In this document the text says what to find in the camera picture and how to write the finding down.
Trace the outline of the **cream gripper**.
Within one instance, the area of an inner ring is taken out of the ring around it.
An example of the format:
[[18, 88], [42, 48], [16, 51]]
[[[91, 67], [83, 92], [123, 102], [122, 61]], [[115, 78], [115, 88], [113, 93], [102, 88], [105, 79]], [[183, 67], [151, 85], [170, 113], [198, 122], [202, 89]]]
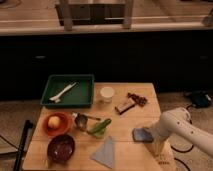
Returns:
[[155, 139], [152, 144], [153, 154], [155, 156], [159, 156], [162, 153], [164, 146], [165, 146], [165, 141]]

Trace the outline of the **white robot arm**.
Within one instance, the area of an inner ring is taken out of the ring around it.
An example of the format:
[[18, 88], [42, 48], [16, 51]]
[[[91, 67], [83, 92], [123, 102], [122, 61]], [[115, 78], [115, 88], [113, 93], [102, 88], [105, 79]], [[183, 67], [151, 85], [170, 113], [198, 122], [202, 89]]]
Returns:
[[190, 113], [183, 107], [163, 112], [159, 120], [151, 125], [154, 154], [159, 155], [164, 142], [172, 134], [177, 134], [213, 158], [213, 134], [193, 126], [189, 123], [190, 119]]

